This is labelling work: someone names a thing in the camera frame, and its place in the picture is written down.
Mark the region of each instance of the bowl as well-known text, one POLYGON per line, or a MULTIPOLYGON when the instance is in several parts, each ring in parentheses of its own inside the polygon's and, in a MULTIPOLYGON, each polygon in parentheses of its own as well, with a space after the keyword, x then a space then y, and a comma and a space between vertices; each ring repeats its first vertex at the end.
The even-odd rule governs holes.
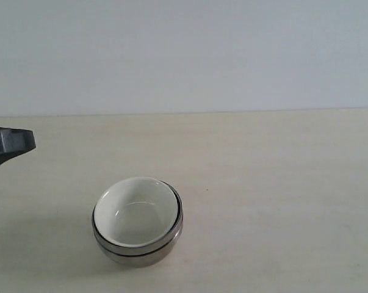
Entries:
POLYGON ((167 256, 182 231, 182 203, 169 184, 148 177, 120 181, 92 214, 98 246, 113 261, 149 266, 167 256))

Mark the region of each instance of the table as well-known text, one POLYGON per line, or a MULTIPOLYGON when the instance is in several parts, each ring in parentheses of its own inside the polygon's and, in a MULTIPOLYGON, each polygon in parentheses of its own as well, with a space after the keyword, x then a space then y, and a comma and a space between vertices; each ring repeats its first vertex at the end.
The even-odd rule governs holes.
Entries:
POLYGON ((0 118, 37 149, 0 166, 0 293, 368 292, 368 109, 0 118), (113 183, 181 195, 171 254, 119 267, 90 216, 113 183))

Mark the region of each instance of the white wall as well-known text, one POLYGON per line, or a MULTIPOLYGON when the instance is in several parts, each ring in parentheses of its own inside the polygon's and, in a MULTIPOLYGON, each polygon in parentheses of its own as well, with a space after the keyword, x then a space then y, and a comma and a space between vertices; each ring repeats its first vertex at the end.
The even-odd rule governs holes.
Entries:
POLYGON ((0 116, 368 106, 368 0, 0 0, 0 116))

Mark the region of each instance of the white table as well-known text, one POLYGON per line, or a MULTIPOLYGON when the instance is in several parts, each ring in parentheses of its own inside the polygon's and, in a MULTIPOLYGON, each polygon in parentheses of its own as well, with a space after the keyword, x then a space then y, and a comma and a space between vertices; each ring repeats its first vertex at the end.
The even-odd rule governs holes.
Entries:
POLYGON ((0 118, 37 149, 0 167, 0 293, 368 292, 368 109, 0 118), (184 231, 144 269, 98 249, 113 183, 172 184, 184 231))

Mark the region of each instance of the metal bowl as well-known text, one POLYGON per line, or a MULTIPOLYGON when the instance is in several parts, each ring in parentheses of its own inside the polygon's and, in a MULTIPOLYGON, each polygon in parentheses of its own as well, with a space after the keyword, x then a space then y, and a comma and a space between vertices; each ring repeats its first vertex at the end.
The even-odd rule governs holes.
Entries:
POLYGON ((94 207, 92 214, 94 236, 99 248, 111 260, 126 266, 145 267, 159 262, 173 249, 182 232, 182 202, 177 191, 171 185, 163 181, 160 182, 168 186, 168 188, 173 192, 177 203, 177 213, 174 224, 166 233, 158 237, 156 241, 152 241, 145 245, 131 246, 119 245, 117 242, 114 243, 113 241, 109 241, 107 237, 97 229, 95 221, 96 206, 94 207))

